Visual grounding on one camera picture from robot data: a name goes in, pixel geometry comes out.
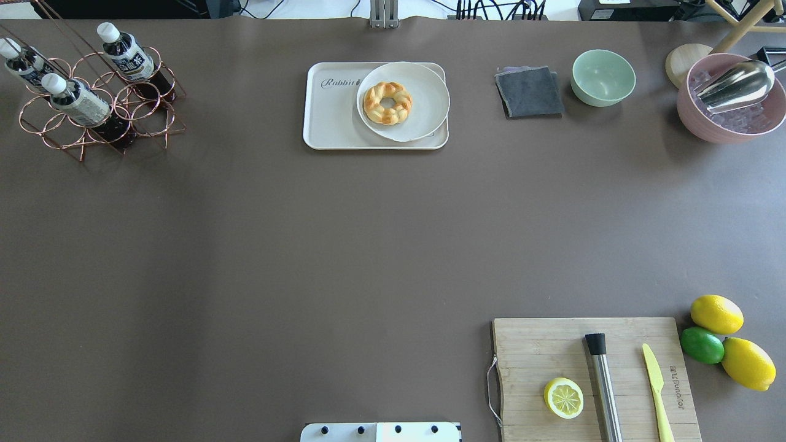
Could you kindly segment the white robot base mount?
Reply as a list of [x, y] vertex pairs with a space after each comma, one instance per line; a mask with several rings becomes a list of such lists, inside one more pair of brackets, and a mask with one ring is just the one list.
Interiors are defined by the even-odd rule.
[[455, 422], [344, 422], [304, 426], [300, 441], [461, 441]]

